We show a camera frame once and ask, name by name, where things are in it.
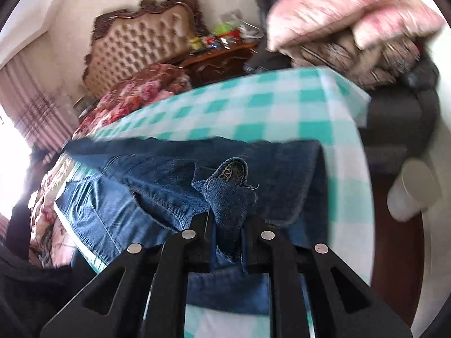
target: denim fabric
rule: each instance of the denim fabric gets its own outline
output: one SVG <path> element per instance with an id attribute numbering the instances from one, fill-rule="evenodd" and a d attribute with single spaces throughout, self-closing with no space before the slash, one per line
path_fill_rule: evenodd
<path id="1" fill-rule="evenodd" d="M 189 304 L 268 314 L 267 277 L 247 275 L 240 264 L 241 227 L 251 213 L 295 244 L 327 242 L 326 173 L 317 141 L 84 138 L 65 151 L 100 174 L 68 182 L 57 205 L 106 264 L 131 243 L 163 243 L 196 214 L 213 211 L 215 271 L 190 274 Z"/>

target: headboard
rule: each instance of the headboard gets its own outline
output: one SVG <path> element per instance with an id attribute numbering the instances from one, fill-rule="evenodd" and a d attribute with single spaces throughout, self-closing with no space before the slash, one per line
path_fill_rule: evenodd
<path id="1" fill-rule="evenodd" d="M 97 98 L 153 63 L 181 61 L 190 39 L 208 35 L 197 0 L 142 0 L 140 9 L 96 18 L 83 81 Z"/>

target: metal rivet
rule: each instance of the metal rivet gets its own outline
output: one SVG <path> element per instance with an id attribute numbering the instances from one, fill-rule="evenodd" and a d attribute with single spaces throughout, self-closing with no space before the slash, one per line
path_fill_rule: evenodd
<path id="1" fill-rule="evenodd" d="M 276 237 L 276 235 L 272 231 L 266 230 L 261 233 L 261 237 L 265 240 L 272 240 Z"/>
<path id="2" fill-rule="evenodd" d="M 329 248 L 326 244 L 317 244 L 315 245 L 315 251 L 320 254 L 326 254 Z"/>
<path id="3" fill-rule="evenodd" d="M 196 236 L 196 232 L 191 229 L 183 230 L 182 231 L 182 238 L 183 239 L 192 239 Z"/>
<path id="4" fill-rule="evenodd" d="M 131 244 L 127 248 L 127 252 L 129 252 L 130 254 L 138 254 L 141 250 L 143 250 L 143 246 L 138 243 Z"/>

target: green and white tablecloth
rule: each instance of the green and white tablecloth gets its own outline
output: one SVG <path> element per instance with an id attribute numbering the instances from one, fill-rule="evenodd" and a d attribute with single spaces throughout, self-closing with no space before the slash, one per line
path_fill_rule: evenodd
<path id="1" fill-rule="evenodd" d="M 366 121 L 369 96 L 326 67 L 271 71 L 191 90 L 142 108 L 100 129 L 93 138 L 155 137 L 285 142 L 318 139 L 329 187 L 329 246 L 367 283 L 374 253 L 373 197 L 357 126 Z M 76 164 L 68 180 L 94 171 Z M 105 267 L 70 230 L 96 271 Z M 187 306 L 185 337 L 266 338 L 269 318 Z"/>

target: floor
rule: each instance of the floor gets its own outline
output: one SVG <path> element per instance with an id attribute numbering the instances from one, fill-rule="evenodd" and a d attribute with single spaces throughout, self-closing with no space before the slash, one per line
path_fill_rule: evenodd
<path id="1" fill-rule="evenodd" d="M 421 215 L 406 223 L 389 214 L 386 196 L 393 176 L 371 176 L 376 222 L 376 255 L 371 287 L 411 326 L 423 279 L 424 236 Z"/>

